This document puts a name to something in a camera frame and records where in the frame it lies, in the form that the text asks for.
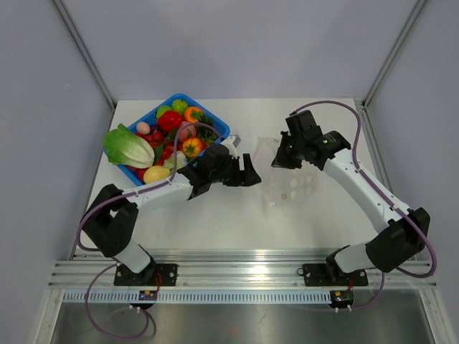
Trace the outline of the clear dotted zip bag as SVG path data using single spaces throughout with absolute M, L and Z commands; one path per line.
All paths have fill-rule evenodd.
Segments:
M 300 169 L 272 167 L 279 144 L 278 138 L 257 138 L 254 166 L 262 179 L 259 185 L 262 202 L 270 208 L 304 204 L 317 192 L 318 173 L 307 163 Z

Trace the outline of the pink peach toy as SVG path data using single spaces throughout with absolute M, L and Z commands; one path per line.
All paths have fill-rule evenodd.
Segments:
M 181 123 L 181 125 L 179 127 L 178 134 L 179 134 L 178 141 L 179 142 L 184 142 L 188 138 L 196 137 L 197 136 L 197 130 L 189 122 L 184 121 L 184 122 Z

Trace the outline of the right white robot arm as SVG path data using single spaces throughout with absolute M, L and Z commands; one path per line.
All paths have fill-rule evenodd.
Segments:
M 343 247 L 326 258 L 326 277 L 341 284 L 351 273 L 375 268 L 397 269 L 421 252 L 430 225 L 423 208 L 411 209 L 390 193 L 356 157 L 356 151 L 339 132 L 323 133 L 309 110 L 286 118 L 274 168 L 300 168 L 307 162 L 323 171 L 352 197 L 370 220 L 377 235 L 362 244 Z

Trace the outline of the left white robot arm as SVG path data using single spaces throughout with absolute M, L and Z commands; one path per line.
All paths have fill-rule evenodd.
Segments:
M 163 181 L 122 191 L 113 184 L 105 186 L 80 222 L 81 230 L 104 257 L 124 266 L 139 285 L 149 284 L 155 276 L 153 257 L 132 238 L 137 218 L 150 211 L 196 198 L 213 183 L 229 187 L 248 187 L 261 182 L 248 153 L 239 158 L 227 145 L 212 144 L 193 162 Z

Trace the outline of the blue plastic bin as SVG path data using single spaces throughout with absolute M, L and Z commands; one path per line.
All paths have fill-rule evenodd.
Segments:
M 201 108 L 204 112 L 205 115 L 209 116 L 211 119 L 213 119 L 214 121 L 214 127 L 212 128 L 212 130 L 216 131 L 219 133 L 219 138 L 217 140 L 215 140 L 215 142 L 220 142 L 223 138 L 226 138 L 229 136 L 230 134 L 230 127 L 225 123 L 223 122 L 221 119 L 219 119 L 216 115 L 212 114 L 210 111 L 208 111 L 207 109 L 205 109 L 202 105 L 200 105 L 196 100 L 193 100 L 192 98 L 190 98 L 189 96 L 185 95 L 185 94 L 175 94 L 175 95 L 172 95 L 171 97 L 169 97 L 168 99 L 166 99 L 165 101 L 163 101 L 160 105 L 156 106 L 154 109 L 152 109 L 150 112 L 148 112 L 146 115 L 144 115 L 142 118 L 138 119 L 136 122 L 130 124 L 130 125 L 124 125 L 126 126 L 130 131 L 132 131 L 134 134 L 137 133 L 137 130 L 136 130 L 136 125 L 139 123 L 139 122 L 146 122 L 150 125 L 151 127 L 151 132 L 155 131 L 155 130 L 160 130 L 160 127 L 157 125 L 157 119 L 155 118 L 155 115 L 156 115 L 156 110 L 159 106 L 162 106 L 162 105 L 168 105 L 171 107 L 171 104 L 172 102 L 175 100 L 175 99 L 182 99 L 182 100 L 185 100 L 189 107 L 198 107 L 198 108 Z M 204 123 L 190 123 L 191 125 L 193 125 L 196 129 L 197 129 L 197 126 L 198 125 L 204 125 Z M 178 131 L 179 131 L 179 128 L 178 129 L 175 129 L 169 133 L 166 133 L 164 131 L 162 131 L 164 133 L 165 136 L 169 137 L 171 139 L 171 141 L 173 142 L 174 144 L 174 141 L 175 140 L 178 140 L 179 138 L 179 134 L 178 134 Z M 175 148 L 174 146 L 174 150 L 176 149 L 177 151 L 182 151 L 182 143 L 183 142 L 179 142 L 177 143 L 177 147 Z M 187 163 L 190 162 L 193 158 L 187 158 Z M 127 175 L 127 177 L 132 180 L 132 182 L 134 182 L 135 185 L 137 186 L 142 186 L 144 184 L 143 182 L 143 175 L 145 173 L 145 171 L 148 169 L 148 168 L 134 168 L 134 167 L 130 167 L 130 166 L 125 166 L 125 165 L 115 165 L 117 167 L 119 167 L 119 169 L 122 170 L 122 172 L 124 172 L 125 175 Z

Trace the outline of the pineapple toy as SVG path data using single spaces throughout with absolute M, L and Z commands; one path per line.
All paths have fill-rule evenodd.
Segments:
M 204 123 L 204 125 L 197 126 L 197 137 L 203 140 L 206 145 L 212 144 L 219 138 L 219 133 L 212 130 L 214 127 L 213 119 L 207 115 L 200 115 L 198 117 L 198 122 Z

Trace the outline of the orange bell pepper toy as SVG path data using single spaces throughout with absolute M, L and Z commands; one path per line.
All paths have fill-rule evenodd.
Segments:
M 187 158 L 195 158 L 207 147 L 206 143 L 198 137 L 187 138 L 182 143 L 182 152 Z

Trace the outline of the white cauliflower toy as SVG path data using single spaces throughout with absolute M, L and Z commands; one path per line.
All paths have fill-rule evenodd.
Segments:
M 172 153 L 169 158 L 164 161 L 163 167 L 172 170 L 176 167 L 177 170 L 183 168 L 187 164 L 187 158 L 184 153 L 178 150 L 176 153 Z

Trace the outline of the orange persimmon toy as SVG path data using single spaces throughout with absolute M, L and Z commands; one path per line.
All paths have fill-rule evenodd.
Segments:
M 203 110 L 199 107 L 188 107 L 184 111 L 184 120 L 187 121 L 188 123 L 198 123 L 203 121 L 203 118 L 205 117 L 205 114 Z

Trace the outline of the yellow pear toy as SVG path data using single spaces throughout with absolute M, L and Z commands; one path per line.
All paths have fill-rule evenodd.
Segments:
M 143 175 L 143 182 L 145 184 L 154 183 L 170 176 L 171 172 L 168 168 L 163 166 L 152 166 L 148 168 Z

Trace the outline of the green bumpy fruit toy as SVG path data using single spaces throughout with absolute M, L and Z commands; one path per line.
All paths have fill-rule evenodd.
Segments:
M 175 99 L 171 104 L 172 110 L 177 111 L 178 113 L 181 113 L 181 114 L 183 114 L 184 111 L 188 107 L 189 107 L 188 103 L 182 99 Z

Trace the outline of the green apple toy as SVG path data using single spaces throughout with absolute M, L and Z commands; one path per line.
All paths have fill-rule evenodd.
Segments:
M 156 110 L 156 115 L 155 115 L 155 118 L 156 119 L 159 119 L 164 113 L 166 113 L 167 111 L 170 111 L 172 110 L 172 108 L 168 105 L 162 105 L 162 106 L 159 106 Z

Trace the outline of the pink egg toy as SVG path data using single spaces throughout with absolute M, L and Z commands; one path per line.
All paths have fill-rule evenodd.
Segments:
M 142 135 L 148 135 L 151 132 L 151 127 L 146 122 L 139 122 L 136 125 L 136 130 L 137 130 L 138 133 L 140 133 Z

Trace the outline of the green lettuce toy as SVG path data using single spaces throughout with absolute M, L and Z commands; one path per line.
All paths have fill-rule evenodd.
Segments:
M 150 168 L 154 163 L 153 148 L 123 124 L 105 134 L 103 148 L 108 162 L 113 165 Z

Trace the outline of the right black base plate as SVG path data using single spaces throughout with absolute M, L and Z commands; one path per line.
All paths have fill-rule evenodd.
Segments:
M 332 277 L 327 272 L 325 263 L 303 264 L 297 268 L 296 274 L 304 279 L 306 287 L 366 287 L 369 285 L 364 269 Z

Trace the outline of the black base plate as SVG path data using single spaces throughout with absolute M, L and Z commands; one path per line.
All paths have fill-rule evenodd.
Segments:
M 122 264 L 116 268 L 113 284 L 121 287 L 174 287 L 178 267 L 177 264 L 155 263 L 135 273 Z
M 296 274 L 304 279 L 306 287 L 366 287 L 369 285 L 364 269 L 332 277 L 327 272 L 325 263 L 303 264 L 297 268 Z

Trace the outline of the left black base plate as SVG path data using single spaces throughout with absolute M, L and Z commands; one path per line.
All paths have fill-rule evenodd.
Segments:
M 113 284 L 121 287 L 174 287 L 178 267 L 177 264 L 155 263 L 135 273 L 122 264 L 116 268 Z

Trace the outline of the aluminium rail frame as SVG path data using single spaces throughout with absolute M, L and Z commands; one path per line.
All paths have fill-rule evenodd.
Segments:
M 297 270 L 324 262 L 328 249 L 151 249 L 159 263 L 178 266 L 177 290 L 302 290 Z M 55 262 L 48 286 L 87 287 L 113 260 L 77 249 L 69 260 Z

